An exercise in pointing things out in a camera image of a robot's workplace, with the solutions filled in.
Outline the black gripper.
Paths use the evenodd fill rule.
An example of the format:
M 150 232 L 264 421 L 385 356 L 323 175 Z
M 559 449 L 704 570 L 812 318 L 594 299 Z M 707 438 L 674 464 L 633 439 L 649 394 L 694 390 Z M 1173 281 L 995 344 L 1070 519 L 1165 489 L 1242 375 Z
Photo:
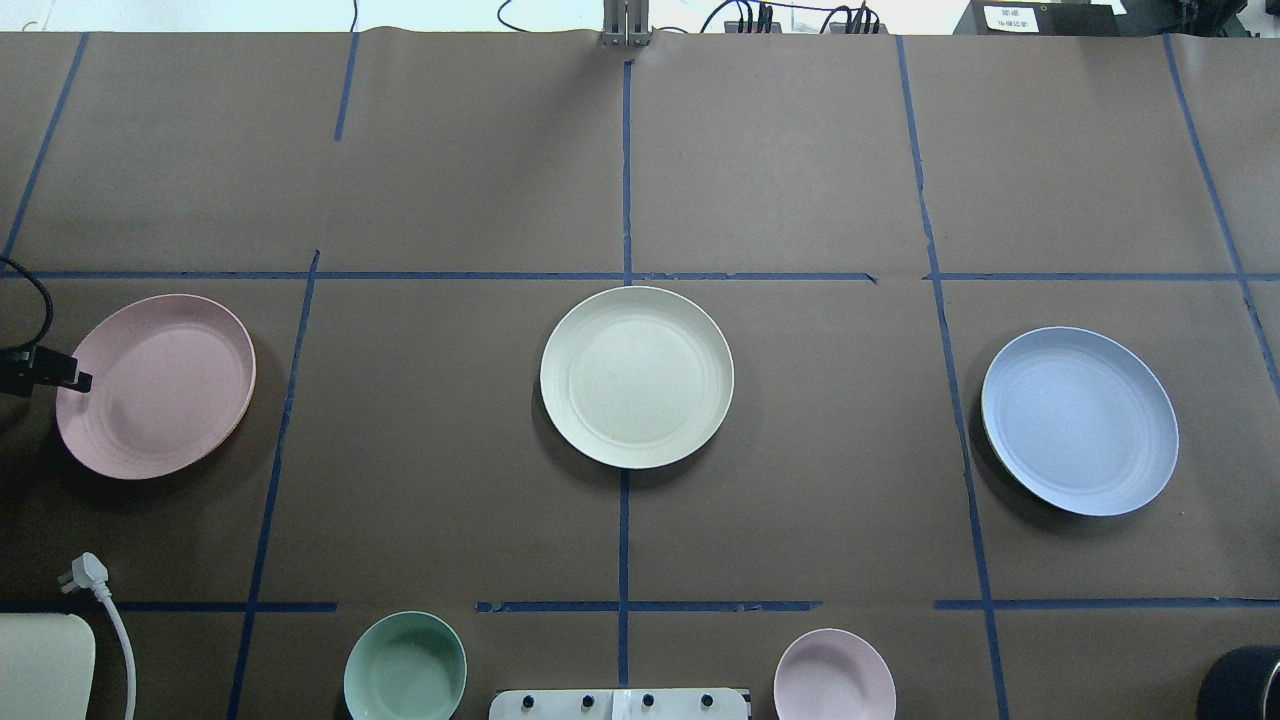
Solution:
M 77 393 L 88 393 L 93 387 L 93 377 L 87 372 L 77 372 L 70 379 L 70 356 L 42 346 L 4 348 L 1 392 L 29 397 L 36 386 L 67 387 Z

